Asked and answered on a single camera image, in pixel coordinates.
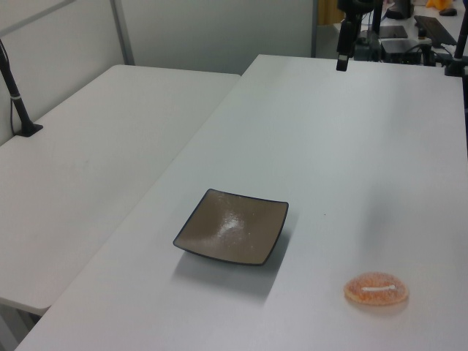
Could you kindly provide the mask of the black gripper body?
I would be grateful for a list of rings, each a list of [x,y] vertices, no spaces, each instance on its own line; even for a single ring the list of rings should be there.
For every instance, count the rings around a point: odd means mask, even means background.
[[[341,22],[339,32],[339,57],[352,57],[354,55],[355,43],[361,29],[363,15],[361,13],[346,13]]]

